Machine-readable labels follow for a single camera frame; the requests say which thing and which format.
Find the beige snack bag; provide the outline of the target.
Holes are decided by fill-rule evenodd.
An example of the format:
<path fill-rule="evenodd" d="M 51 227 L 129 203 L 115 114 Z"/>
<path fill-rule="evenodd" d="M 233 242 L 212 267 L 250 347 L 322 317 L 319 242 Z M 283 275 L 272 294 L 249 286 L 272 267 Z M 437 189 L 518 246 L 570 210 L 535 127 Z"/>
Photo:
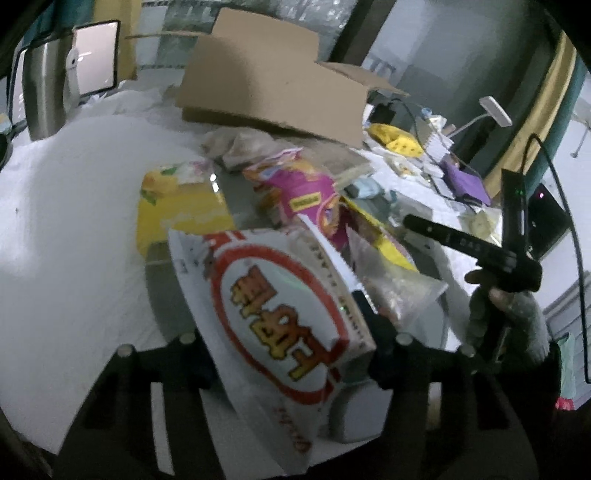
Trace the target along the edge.
<path fill-rule="evenodd" d="M 301 147 L 269 133 L 249 127 L 219 127 L 208 132 L 201 143 L 208 159 L 225 171 L 242 171 L 264 160 L 279 159 L 283 154 L 301 152 Z"/>

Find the white red snack bag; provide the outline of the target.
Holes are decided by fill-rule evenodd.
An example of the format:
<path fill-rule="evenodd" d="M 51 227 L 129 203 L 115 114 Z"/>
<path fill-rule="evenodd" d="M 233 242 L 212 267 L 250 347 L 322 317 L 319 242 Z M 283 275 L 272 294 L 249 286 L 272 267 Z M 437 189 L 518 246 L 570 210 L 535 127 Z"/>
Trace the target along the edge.
<path fill-rule="evenodd" d="M 376 347 L 355 274 L 306 217 L 280 229 L 172 230 L 167 244 L 233 409 L 284 473 L 304 473 L 346 367 Z"/>

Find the white desk lamp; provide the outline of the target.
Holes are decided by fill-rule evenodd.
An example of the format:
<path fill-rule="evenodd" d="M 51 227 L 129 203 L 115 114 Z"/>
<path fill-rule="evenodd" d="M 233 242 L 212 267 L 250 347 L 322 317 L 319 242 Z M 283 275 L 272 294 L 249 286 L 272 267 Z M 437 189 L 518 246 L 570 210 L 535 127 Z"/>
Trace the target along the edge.
<path fill-rule="evenodd" d="M 479 104 L 483 109 L 483 113 L 478 115 L 477 117 L 473 118 L 466 124 L 462 125 L 460 128 L 454 130 L 450 135 L 449 138 L 454 138 L 460 133 L 463 133 L 465 130 L 470 128 L 472 125 L 477 123 L 480 120 L 484 120 L 487 118 L 492 118 L 498 126 L 501 128 L 508 128 L 513 125 L 513 120 L 506 112 L 506 110 L 499 104 L 499 102 L 493 96 L 485 96 L 479 99 Z"/>

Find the steel thermos bottle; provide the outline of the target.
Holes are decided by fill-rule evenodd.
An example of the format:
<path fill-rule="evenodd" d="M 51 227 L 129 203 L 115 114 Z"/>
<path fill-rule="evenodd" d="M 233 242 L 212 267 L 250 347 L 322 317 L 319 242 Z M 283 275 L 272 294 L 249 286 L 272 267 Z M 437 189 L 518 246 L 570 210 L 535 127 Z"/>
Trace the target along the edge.
<path fill-rule="evenodd" d="M 66 122 L 64 99 L 79 98 L 71 30 L 34 40 L 25 50 L 23 96 L 32 141 L 55 135 Z"/>

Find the teal curtain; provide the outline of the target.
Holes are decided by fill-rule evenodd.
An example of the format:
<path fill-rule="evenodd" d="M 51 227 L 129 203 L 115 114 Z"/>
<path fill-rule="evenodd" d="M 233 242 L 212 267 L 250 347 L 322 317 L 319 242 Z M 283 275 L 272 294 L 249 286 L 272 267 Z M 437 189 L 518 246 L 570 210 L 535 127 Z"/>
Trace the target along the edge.
<path fill-rule="evenodd" d="M 551 159 L 554 158 L 554 155 L 558 151 L 565 132 L 567 131 L 571 115 L 575 108 L 576 100 L 581 93 L 587 72 L 588 70 L 583 59 L 581 58 L 580 54 L 577 53 L 568 89 L 566 90 L 565 96 L 558 109 L 557 115 L 549 130 L 549 133 L 544 140 L 544 146 Z M 548 162 L 544 159 L 544 154 L 539 152 L 527 174 L 525 175 L 527 197 L 532 196 L 538 185 L 542 182 L 542 179 L 548 170 Z"/>

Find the white tablet screen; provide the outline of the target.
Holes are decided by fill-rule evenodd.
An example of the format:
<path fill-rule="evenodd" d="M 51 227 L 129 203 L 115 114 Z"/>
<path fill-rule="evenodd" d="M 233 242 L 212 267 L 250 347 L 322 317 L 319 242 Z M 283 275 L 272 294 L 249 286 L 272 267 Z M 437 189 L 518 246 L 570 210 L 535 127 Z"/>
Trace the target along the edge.
<path fill-rule="evenodd" d="M 64 99 L 67 107 L 66 116 L 80 104 L 81 100 L 116 86 L 120 22 L 118 20 L 102 21 L 76 26 L 70 30 L 74 34 L 73 46 L 76 49 L 76 80 L 79 98 L 67 96 Z M 28 46 L 19 50 L 10 82 L 9 118 L 15 126 L 27 124 L 22 78 L 24 55 Z"/>

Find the clear plastic snack bag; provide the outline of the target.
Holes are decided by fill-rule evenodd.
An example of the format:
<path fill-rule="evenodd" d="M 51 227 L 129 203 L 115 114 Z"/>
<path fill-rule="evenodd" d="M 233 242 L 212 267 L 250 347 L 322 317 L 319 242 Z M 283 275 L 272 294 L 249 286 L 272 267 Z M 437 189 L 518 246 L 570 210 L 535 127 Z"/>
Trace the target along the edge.
<path fill-rule="evenodd" d="M 444 281 L 388 260 L 363 237 L 346 228 L 353 272 L 379 314 L 399 329 L 408 329 L 448 289 Z"/>

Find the yellow red snack bag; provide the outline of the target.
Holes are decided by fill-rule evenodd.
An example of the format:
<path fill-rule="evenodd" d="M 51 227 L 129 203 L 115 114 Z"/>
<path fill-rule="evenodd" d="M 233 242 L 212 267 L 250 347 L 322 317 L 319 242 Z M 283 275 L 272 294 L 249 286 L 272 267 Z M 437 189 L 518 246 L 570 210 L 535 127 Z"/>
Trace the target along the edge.
<path fill-rule="evenodd" d="M 345 196 L 339 199 L 339 207 L 346 226 L 368 241 L 387 260 L 407 270 L 419 271 L 408 250 L 394 238 L 382 222 Z"/>

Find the magenta snack bag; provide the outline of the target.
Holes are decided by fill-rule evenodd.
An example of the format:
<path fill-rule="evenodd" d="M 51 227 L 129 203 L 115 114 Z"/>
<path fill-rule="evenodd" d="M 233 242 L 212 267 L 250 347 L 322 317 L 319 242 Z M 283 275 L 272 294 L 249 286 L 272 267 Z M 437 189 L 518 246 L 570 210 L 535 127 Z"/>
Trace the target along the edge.
<path fill-rule="evenodd" d="M 259 196 L 257 207 L 273 224 L 287 225 L 303 215 L 341 250 L 346 246 L 341 218 L 341 194 L 335 181 L 304 157 L 301 148 L 291 148 L 266 157 L 242 170 Z"/>

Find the yellow plastic bag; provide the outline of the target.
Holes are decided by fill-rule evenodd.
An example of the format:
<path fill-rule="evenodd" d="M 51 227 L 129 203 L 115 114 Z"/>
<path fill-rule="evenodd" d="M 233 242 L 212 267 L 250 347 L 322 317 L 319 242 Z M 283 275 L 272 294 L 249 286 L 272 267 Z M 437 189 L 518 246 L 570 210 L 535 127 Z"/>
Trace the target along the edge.
<path fill-rule="evenodd" d="M 370 138 L 390 152 L 409 158 L 418 158 L 424 154 L 418 140 L 411 133 L 396 126 L 374 123 L 369 126 L 367 132 Z"/>

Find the purple cloth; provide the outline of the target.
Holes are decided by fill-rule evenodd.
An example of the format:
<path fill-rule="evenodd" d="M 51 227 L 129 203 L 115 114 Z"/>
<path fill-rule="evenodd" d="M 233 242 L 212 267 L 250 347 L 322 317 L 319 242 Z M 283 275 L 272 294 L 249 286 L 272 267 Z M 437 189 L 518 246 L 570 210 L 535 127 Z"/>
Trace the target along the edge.
<path fill-rule="evenodd" d="M 444 172 L 444 181 L 457 200 L 477 206 L 492 205 L 491 197 L 478 176 L 460 170 L 448 160 L 442 160 L 439 166 Z"/>

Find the brown cardboard box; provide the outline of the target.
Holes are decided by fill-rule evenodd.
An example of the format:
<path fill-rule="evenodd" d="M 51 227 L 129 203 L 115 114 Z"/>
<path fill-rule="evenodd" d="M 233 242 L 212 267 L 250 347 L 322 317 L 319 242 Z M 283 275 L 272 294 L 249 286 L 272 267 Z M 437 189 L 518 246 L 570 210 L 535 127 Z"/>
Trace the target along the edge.
<path fill-rule="evenodd" d="M 400 91 L 360 66 L 318 61 L 318 34 L 223 7 L 194 49 L 175 104 L 187 122 L 294 131 L 353 148 L 363 143 L 372 91 Z"/>

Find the yellow curtain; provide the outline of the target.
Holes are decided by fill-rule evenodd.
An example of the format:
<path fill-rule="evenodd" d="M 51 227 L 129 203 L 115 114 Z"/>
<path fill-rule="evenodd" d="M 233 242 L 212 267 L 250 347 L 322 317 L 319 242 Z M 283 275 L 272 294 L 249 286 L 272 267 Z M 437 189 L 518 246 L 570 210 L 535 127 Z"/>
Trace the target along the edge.
<path fill-rule="evenodd" d="M 526 143 L 532 133 L 545 140 L 557 118 L 559 108 L 566 96 L 577 60 L 577 51 L 564 31 L 560 32 L 554 59 L 544 77 L 533 107 L 515 134 L 499 162 L 484 180 L 491 197 L 501 192 L 502 170 L 520 170 Z"/>

